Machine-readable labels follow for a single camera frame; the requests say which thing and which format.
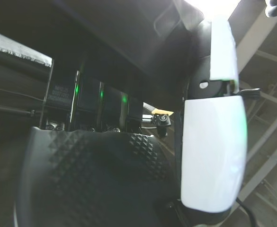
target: black textured panel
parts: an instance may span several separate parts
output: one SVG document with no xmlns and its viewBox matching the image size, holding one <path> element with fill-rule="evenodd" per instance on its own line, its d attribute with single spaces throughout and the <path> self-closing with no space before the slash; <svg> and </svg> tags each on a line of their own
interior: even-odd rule
<svg viewBox="0 0 277 227">
<path fill-rule="evenodd" d="M 177 197 L 154 137 L 32 130 L 16 201 L 20 227 L 161 227 Z"/>
</svg>

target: cable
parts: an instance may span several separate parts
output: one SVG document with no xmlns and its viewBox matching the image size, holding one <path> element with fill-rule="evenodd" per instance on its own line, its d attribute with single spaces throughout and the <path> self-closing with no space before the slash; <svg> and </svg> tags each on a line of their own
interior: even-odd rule
<svg viewBox="0 0 277 227">
<path fill-rule="evenodd" d="M 142 129 L 157 129 L 156 127 L 143 127 L 142 126 Z"/>
<path fill-rule="evenodd" d="M 257 227 L 256 219 L 255 219 L 253 212 L 248 207 L 246 207 L 246 205 L 244 205 L 243 202 L 239 198 L 236 199 L 236 202 L 245 210 L 245 212 L 249 216 L 251 227 Z"/>
<path fill-rule="evenodd" d="M 8 91 L 8 90 L 1 89 L 1 88 L 0 88 L 0 91 L 7 92 L 7 93 L 11 93 L 11 94 L 18 95 L 18 96 L 24 96 L 24 97 L 27 97 L 27 98 L 32 98 L 32 99 L 35 99 L 35 100 L 37 100 L 37 101 L 43 102 L 43 99 L 36 98 L 36 97 L 34 97 L 34 96 L 26 95 L 26 94 L 23 94 L 23 93 L 14 92 L 14 91 Z"/>
</svg>

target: green led indicator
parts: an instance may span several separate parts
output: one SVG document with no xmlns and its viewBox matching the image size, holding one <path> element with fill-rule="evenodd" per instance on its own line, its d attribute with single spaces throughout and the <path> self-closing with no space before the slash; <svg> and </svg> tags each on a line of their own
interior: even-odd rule
<svg viewBox="0 0 277 227">
<path fill-rule="evenodd" d="M 75 95 L 78 95 L 78 92 L 79 92 L 79 86 L 76 85 L 76 88 L 75 88 Z"/>
<path fill-rule="evenodd" d="M 123 96 L 123 102 L 124 102 L 124 103 L 127 103 L 127 101 L 128 101 L 127 97 L 126 97 L 126 96 Z"/>
</svg>

